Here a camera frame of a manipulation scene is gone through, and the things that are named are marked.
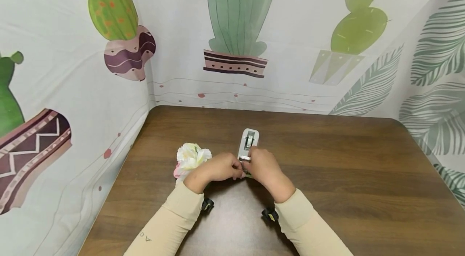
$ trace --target wooden table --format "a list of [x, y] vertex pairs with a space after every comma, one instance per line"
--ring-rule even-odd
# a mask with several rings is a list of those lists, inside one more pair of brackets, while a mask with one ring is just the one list
[[[185, 142], [237, 153], [260, 131], [297, 188], [355, 256], [464, 256], [465, 212], [397, 121], [296, 113], [157, 107], [150, 112], [80, 256], [122, 256], [174, 188]], [[252, 179], [213, 183], [215, 202], [178, 255], [297, 255], [260, 213], [272, 198]]]

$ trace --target pink cactus pot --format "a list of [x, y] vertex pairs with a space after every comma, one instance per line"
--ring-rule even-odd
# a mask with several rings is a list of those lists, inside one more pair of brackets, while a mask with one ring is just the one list
[[0, 138], [0, 214], [21, 207], [36, 178], [71, 147], [68, 120], [51, 109]]
[[144, 65], [155, 53], [152, 34], [144, 26], [137, 27], [137, 35], [131, 40], [114, 40], [105, 48], [105, 64], [112, 73], [122, 78], [143, 81]]

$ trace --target beige sleeve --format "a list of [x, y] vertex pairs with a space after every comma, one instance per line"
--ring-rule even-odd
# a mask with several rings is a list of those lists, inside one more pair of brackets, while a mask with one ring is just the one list
[[300, 256], [353, 256], [299, 189], [275, 209], [281, 231]]
[[174, 256], [201, 212], [204, 195], [178, 183], [124, 256]]

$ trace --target printed fabric backdrop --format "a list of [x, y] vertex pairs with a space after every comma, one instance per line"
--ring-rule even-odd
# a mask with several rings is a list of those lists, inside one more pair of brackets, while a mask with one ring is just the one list
[[465, 0], [1, 5], [1, 255], [77, 255], [159, 105], [392, 118], [465, 207]]

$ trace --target artificial flower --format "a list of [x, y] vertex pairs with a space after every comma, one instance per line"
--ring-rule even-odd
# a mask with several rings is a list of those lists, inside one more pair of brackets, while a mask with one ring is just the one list
[[183, 181], [190, 171], [196, 169], [211, 157], [212, 153], [209, 149], [202, 149], [194, 143], [184, 143], [176, 154], [178, 164], [173, 172], [174, 177], [177, 179], [176, 183]]

